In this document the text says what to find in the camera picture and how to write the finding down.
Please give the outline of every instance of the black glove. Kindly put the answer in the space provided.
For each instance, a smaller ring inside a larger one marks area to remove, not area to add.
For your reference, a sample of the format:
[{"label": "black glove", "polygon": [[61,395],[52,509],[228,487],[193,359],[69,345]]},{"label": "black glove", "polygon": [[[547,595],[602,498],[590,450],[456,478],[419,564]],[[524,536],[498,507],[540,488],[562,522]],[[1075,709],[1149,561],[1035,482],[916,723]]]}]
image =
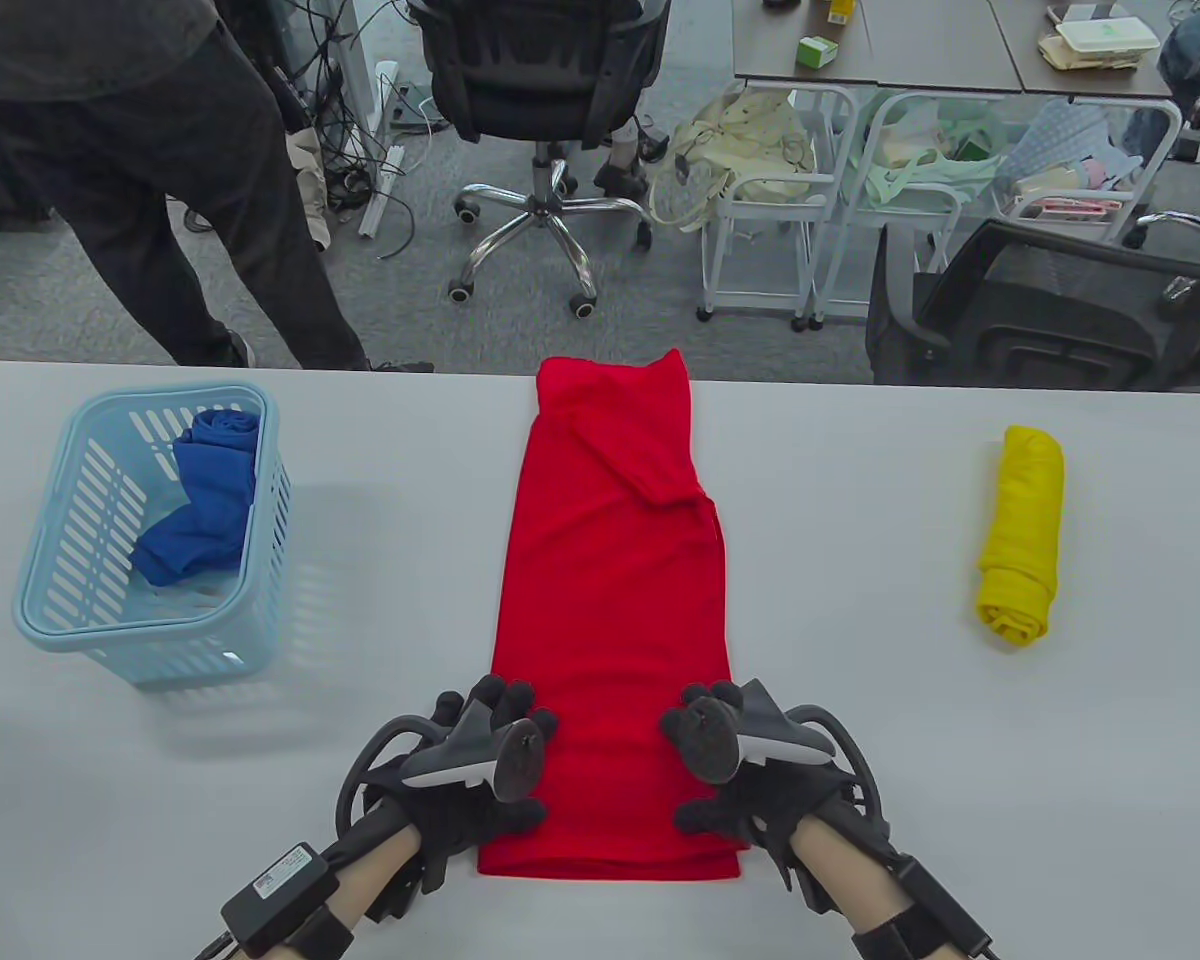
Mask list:
[{"label": "black glove", "polygon": [[[690,704],[701,696],[714,696],[742,709],[742,690],[727,682],[710,690],[689,686],[683,700]],[[692,719],[686,710],[673,709],[662,718],[661,730],[679,749],[682,737],[692,732],[690,724]],[[800,764],[773,758],[763,764],[742,763],[732,780],[709,800],[690,800],[677,809],[676,827],[684,833],[719,833],[728,840],[764,847],[782,874],[787,890],[794,870],[810,910],[827,913],[836,910],[836,905],[798,860],[791,848],[791,835],[796,824],[811,814],[827,820],[854,845],[868,844],[869,852],[878,858],[887,852],[892,854],[888,826],[883,820],[880,821],[883,828],[871,824],[857,809],[857,776],[834,763]]]},{"label": "black glove", "polygon": [[[492,730],[529,718],[541,731],[542,739],[550,740],[556,734],[556,714],[533,710],[533,686],[523,682],[508,685],[503,678],[494,676],[484,677],[472,688],[467,698],[454,690],[440,694],[436,700],[431,722],[451,728],[475,701],[491,709]],[[420,742],[413,752],[431,745]],[[394,756],[386,763],[359,774],[358,781],[364,786],[362,809],[366,814],[350,824],[349,829],[340,828],[338,844],[331,847],[334,859],[330,862],[340,863],[349,859],[343,856],[344,850],[364,850],[368,845],[382,842],[407,824],[416,827],[422,838],[420,854],[400,870],[396,881],[374,905],[368,916],[376,920],[385,913],[402,916],[408,910],[414,888],[420,884],[422,893],[439,888],[444,883],[445,863],[450,856],[484,846],[508,833],[533,832],[546,820],[546,808],[541,800],[530,797],[502,803],[496,799],[488,782],[480,782],[475,787],[468,787],[463,782],[444,782],[432,787],[407,786],[400,778],[400,767],[408,756],[412,754]],[[348,814],[349,810],[343,812],[340,809],[342,820]]]}]

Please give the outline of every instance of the rolled yellow towel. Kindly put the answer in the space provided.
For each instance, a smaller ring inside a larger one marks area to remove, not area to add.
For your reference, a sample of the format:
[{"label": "rolled yellow towel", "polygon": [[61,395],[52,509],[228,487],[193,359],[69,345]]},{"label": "rolled yellow towel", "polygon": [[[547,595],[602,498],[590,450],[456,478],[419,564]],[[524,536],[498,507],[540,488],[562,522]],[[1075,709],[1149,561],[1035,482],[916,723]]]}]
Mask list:
[{"label": "rolled yellow towel", "polygon": [[1049,632],[1049,604],[1058,593],[1058,532],[1066,463],[1043,430],[1010,426],[998,472],[996,520],[978,568],[978,616],[1012,644]]}]

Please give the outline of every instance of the grey shirt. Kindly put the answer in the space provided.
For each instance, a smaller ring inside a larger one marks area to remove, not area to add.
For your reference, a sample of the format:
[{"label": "grey shirt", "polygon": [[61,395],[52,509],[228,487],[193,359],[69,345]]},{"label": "grey shirt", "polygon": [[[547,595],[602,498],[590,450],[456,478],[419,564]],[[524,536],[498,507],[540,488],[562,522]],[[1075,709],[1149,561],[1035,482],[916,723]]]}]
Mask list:
[{"label": "grey shirt", "polygon": [[217,20],[212,0],[0,0],[0,100],[89,100],[169,73]]}]

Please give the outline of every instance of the jeans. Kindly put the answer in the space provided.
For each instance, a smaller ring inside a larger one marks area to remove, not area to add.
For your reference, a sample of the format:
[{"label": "jeans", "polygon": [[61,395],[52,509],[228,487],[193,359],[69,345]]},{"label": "jeans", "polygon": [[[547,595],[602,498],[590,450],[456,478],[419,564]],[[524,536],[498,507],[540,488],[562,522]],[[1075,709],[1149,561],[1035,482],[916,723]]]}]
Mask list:
[{"label": "jeans", "polygon": [[280,108],[221,24],[181,67],[134,90],[0,101],[0,145],[178,364],[238,356],[178,246],[166,196],[210,221],[300,365],[368,367],[312,244]]},{"label": "jeans", "polygon": [[[1170,88],[1172,102],[1188,120],[1200,96],[1200,13],[1182,20],[1168,35],[1157,61]],[[1158,110],[1136,110],[1124,128],[1124,151],[1147,163],[1168,132],[1168,116]]]}]

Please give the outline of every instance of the folded red shirt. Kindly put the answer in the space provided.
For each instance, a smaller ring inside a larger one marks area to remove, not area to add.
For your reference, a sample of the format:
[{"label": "folded red shirt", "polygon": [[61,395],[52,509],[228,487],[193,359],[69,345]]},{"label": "folded red shirt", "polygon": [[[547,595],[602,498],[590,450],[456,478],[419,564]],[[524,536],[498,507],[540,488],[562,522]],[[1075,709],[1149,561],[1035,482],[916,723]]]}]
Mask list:
[{"label": "folded red shirt", "polygon": [[532,836],[480,852],[481,874],[556,880],[738,876],[736,847],[683,836],[710,791],[658,722],[691,682],[728,678],[724,536],[690,454],[678,352],[647,367],[553,358],[506,552],[494,672],[560,718]]}]

